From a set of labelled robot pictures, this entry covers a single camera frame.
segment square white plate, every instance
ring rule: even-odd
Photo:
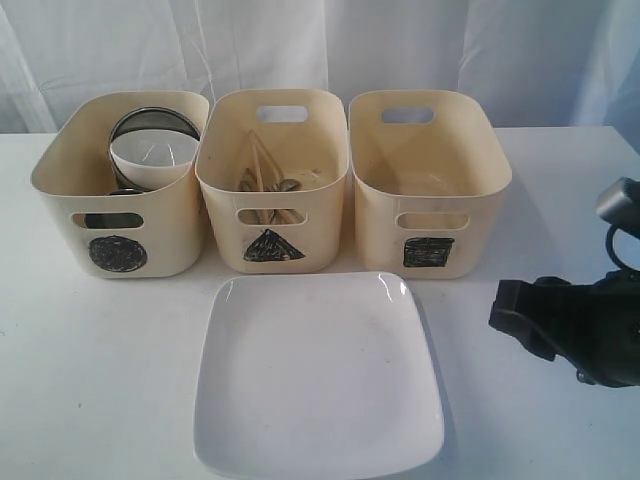
[[[239,277],[216,295],[195,451],[243,479],[359,479],[431,460],[444,440],[418,310],[390,273]]]

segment white tabletop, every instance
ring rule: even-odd
[[[497,132],[514,181],[481,265],[409,282],[446,439],[431,463],[393,478],[635,479],[640,389],[580,384],[564,359],[534,357],[487,320],[501,278],[591,283],[612,269],[594,203],[620,176],[640,178],[639,159],[607,127]],[[0,478],[216,478],[193,455],[194,392],[213,296],[235,274],[211,240],[173,278],[85,275],[29,184],[52,138],[0,136]],[[326,271],[360,269],[348,229]]]

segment white curtain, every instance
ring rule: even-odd
[[[0,0],[0,132],[256,87],[458,90],[495,126],[614,125],[640,151],[640,0]]]

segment cream plastic bin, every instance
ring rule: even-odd
[[[293,115],[302,111],[303,115]],[[296,192],[238,192],[253,130]],[[321,90],[245,90],[213,109],[196,161],[220,255],[243,273],[308,273],[335,258],[349,151],[342,102]],[[256,225],[243,211],[296,211],[300,222]]]
[[[111,129],[126,113],[146,106],[177,110],[200,132],[209,112],[207,99],[190,92],[126,92],[95,98],[69,119],[31,175],[78,263],[97,277],[174,275],[193,264],[203,246],[206,215],[193,165],[159,190],[108,196],[118,189],[108,157]],[[87,228],[87,214],[123,213],[141,225]]]
[[[370,92],[351,102],[349,126],[362,263],[407,278],[469,273],[511,182],[482,107],[456,92]]]

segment cable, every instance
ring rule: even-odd
[[[609,230],[607,230],[607,238],[604,243],[604,246],[607,249],[607,255],[609,255],[609,258],[611,259],[611,261],[620,270],[624,270],[633,276],[640,276],[640,270],[636,270],[635,268],[630,267],[629,265],[624,263],[622,260],[620,260],[620,257],[618,257],[618,255],[616,254],[613,248],[613,237],[615,236],[617,231],[618,231],[618,227],[616,227],[615,225],[611,225],[609,227]]]

